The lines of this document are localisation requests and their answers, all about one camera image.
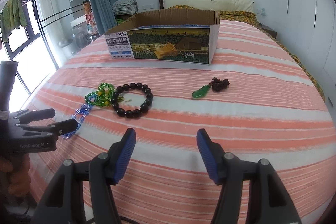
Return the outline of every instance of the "open cardboard box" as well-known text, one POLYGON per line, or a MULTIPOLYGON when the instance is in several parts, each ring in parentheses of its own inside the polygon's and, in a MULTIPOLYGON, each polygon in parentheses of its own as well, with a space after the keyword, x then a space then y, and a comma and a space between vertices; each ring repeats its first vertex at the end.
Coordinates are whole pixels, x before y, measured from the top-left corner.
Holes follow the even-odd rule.
POLYGON ((162 9, 142 12, 105 34, 113 59, 160 59, 210 64, 218 38, 216 11, 162 9))

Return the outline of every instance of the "nightstand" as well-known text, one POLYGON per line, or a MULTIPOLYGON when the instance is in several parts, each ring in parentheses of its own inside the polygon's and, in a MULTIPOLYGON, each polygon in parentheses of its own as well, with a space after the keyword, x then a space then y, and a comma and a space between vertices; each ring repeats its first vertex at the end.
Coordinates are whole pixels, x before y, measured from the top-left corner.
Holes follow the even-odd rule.
POLYGON ((263 30, 265 30, 266 32, 268 32, 272 37, 274 37, 275 39, 277 38, 277 32, 273 29, 271 29, 270 27, 266 26, 266 25, 261 25, 261 28, 263 30))

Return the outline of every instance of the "human hand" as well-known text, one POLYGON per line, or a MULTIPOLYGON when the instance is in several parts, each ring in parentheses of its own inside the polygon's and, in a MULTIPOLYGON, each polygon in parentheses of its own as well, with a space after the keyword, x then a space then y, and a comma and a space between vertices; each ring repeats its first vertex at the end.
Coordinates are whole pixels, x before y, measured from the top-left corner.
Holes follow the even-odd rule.
MULTIPOLYGON (((20 170, 13 172, 9 177, 8 192, 15 197, 25 197, 29 192, 31 179, 28 175, 30 168, 29 155, 24 154, 20 170)), ((13 165, 9 160, 0 157, 0 171, 9 173, 13 171, 13 165)))

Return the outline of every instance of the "cream headboard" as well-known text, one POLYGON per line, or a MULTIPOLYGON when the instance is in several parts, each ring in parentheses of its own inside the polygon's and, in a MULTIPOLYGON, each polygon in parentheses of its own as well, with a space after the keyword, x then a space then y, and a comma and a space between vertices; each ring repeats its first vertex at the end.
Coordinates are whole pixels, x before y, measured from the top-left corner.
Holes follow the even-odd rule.
POLYGON ((188 5, 201 10, 253 12, 253 0, 163 0, 163 7, 188 5))

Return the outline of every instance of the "striped bedsheet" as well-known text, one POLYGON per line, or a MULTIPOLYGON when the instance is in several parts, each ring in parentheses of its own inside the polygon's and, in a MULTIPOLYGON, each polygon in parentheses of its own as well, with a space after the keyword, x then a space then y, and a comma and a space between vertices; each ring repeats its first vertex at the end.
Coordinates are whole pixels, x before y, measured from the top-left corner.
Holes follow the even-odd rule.
MULTIPOLYGON (((31 110, 53 107, 45 125, 69 118, 99 83, 142 82, 154 94, 151 110, 138 120, 94 107, 78 134, 59 138, 54 152, 31 155, 31 192, 39 200, 64 159, 92 159, 132 127, 137 143, 125 177, 113 187, 120 215, 148 224, 210 223, 220 187, 209 179, 196 145, 205 128, 213 141, 242 160, 267 158, 277 170, 304 224, 313 224, 336 191, 333 122, 307 75, 274 41, 246 23, 221 20, 210 66, 156 60, 112 60, 97 39, 59 69, 31 101, 31 110), (191 93, 213 77, 228 78, 227 90, 201 100, 191 93)), ((127 93, 124 109, 143 102, 127 93)), ((245 223, 248 182, 239 224, 245 223)), ((87 217, 90 191, 84 183, 87 217)))

